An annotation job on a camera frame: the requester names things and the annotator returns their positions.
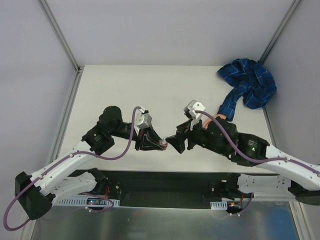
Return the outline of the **red nail polish bottle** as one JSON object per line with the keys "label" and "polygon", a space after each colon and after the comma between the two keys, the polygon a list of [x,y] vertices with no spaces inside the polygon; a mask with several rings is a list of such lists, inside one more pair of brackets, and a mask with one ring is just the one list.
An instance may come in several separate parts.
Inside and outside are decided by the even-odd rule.
{"label": "red nail polish bottle", "polygon": [[161,145],[161,140],[159,141],[159,146],[162,148],[163,151],[165,151],[168,147],[168,143],[166,145]]}

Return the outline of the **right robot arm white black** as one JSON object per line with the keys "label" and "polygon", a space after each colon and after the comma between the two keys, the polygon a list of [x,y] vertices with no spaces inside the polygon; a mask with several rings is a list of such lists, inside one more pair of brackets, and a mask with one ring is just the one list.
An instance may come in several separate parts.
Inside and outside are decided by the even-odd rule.
{"label": "right robot arm white black", "polygon": [[244,167],[257,167],[289,180],[287,191],[304,204],[320,204],[320,167],[293,157],[267,140],[237,131],[235,124],[217,117],[207,127],[188,120],[176,128],[166,142],[180,154],[200,146]]}

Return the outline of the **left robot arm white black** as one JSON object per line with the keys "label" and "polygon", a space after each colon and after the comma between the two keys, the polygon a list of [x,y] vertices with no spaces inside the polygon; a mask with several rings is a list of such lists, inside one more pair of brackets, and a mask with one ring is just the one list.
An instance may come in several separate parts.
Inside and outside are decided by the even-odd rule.
{"label": "left robot arm white black", "polygon": [[63,198],[83,192],[102,194],[107,180],[98,169],[87,170],[79,177],[68,176],[93,159],[103,159],[102,154],[115,144],[114,137],[128,143],[123,153],[107,157],[108,161],[122,158],[132,142],[137,151],[164,151],[168,146],[153,129],[148,110],[135,107],[131,122],[124,122],[119,107],[106,107],[96,125],[70,151],[42,169],[31,174],[23,171],[15,177],[14,194],[28,218],[41,218]]}

